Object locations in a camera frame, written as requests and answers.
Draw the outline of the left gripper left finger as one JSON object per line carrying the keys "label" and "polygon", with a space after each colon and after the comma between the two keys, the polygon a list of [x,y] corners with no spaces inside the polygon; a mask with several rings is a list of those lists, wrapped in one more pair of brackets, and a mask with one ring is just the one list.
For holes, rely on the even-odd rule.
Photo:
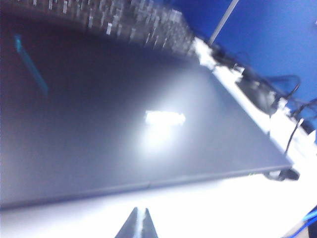
{"label": "left gripper left finger", "polygon": [[115,238],[140,238],[142,235],[142,211],[135,207]]}

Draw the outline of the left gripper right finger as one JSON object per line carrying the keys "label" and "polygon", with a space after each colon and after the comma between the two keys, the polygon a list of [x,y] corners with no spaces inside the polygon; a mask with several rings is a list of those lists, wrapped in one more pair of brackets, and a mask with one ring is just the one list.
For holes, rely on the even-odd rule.
{"label": "left gripper right finger", "polygon": [[158,238],[155,226],[153,224],[151,215],[149,213],[148,208],[145,210],[145,218],[144,218],[144,237],[145,238]]}

